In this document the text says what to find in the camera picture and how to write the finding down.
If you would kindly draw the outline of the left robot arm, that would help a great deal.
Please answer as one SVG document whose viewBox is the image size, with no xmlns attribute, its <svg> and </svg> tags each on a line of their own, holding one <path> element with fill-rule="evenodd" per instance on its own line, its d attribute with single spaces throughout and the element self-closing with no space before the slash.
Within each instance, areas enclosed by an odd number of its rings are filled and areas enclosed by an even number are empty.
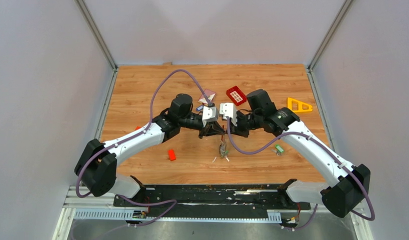
<svg viewBox="0 0 409 240">
<path fill-rule="evenodd" d="M 141 206 L 146 200 L 146 193 L 141 190 L 143 186 L 135 177 L 117 173 L 121 163 L 147 148 L 170 140 L 180 133 L 181 128 L 197 130 L 199 138 L 224 134 L 218 123 L 219 111 L 214 104 L 204 106 L 201 113 L 194 113 L 192 109 L 192 97 L 180 93 L 170 107 L 147 125 L 114 140 L 90 140 L 74 168 L 77 181 L 84 183 L 95 197 L 113 193 L 125 196 L 134 207 Z"/>
</svg>

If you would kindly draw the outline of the playing card box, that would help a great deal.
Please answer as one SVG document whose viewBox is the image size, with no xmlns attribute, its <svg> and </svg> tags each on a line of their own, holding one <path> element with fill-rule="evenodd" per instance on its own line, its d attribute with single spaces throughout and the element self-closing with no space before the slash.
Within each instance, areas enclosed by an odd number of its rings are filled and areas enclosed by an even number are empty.
<svg viewBox="0 0 409 240">
<path fill-rule="evenodd" d="M 198 103 L 204 106 L 208 106 L 209 103 L 213 103 L 217 93 L 215 91 L 205 89 L 204 94 L 202 94 L 199 99 Z"/>
</svg>

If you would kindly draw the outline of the yellow triangular brick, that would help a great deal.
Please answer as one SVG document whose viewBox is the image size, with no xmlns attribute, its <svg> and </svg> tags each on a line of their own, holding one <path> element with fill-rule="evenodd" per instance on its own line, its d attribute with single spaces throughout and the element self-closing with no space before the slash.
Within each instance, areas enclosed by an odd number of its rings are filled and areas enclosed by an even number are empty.
<svg viewBox="0 0 409 240">
<path fill-rule="evenodd" d="M 313 111 L 313 106 L 311 104 L 305 103 L 292 97 L 287 97 L 287 107 L 293 113 L 309 113 Z"/>
</svg>

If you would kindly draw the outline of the red window brick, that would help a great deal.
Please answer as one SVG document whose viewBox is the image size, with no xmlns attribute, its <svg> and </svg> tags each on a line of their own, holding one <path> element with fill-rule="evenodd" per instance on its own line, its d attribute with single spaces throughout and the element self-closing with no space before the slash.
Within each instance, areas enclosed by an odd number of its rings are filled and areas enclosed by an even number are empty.
<svg viewBox="0 0 409 240">
<path fill-rule="evenodd" d="M 226 95 L 234 103 L 235 106 L 240 106 L 247 101 L 246 95 L 235 85 L 226 90 Z"/>
</svg>

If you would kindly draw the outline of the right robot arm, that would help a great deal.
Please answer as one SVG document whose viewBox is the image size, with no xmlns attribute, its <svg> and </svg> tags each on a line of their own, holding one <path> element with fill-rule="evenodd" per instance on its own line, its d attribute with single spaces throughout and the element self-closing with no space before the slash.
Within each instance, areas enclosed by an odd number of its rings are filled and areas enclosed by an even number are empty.
<svg viewBox="0 0 409 240">
<path fill-rule="evenodd" d="M 344 218 L 355 212 L 355 207 L 366 201 L 372 221 L 375 212 L 369 198 L 371 171 L 364 164 L 358 166 L 335 153 L 316 137 L 300 117 L 287 107 L 276 108 L 268 93 L 255 90 L 246 96 L 251 112 L 243 114 L 233 103 L 220 104 L 219 114 L 227 121 L 227 135 L 233 142 L 233 135 L 247 138 L 250 130 L 263 129 L 275 138 L 255 151 L 241 150 L 245 155 L 262 152 L 277 140 L 283 140 L 301 154 L 322 175 L 324 182 L 303 182 L 290 179 L 280 189 L 278 202 L 290 209 L 300 202 L 325 206 L 332 214 Z"/>
</svg>

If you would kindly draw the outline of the red rectangular block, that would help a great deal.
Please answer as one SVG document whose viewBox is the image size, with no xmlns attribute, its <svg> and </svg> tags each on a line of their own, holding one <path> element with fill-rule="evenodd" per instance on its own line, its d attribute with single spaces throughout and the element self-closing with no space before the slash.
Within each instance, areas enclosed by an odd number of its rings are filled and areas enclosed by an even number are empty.
<svg viewBox="0 0 409 240">
<path fill-rule="evenodd" d="M 176 153 L 173 149 L 168 150 L 168 158 L 170 161 L 175 161 L 177 159 Z"/>
</svg>

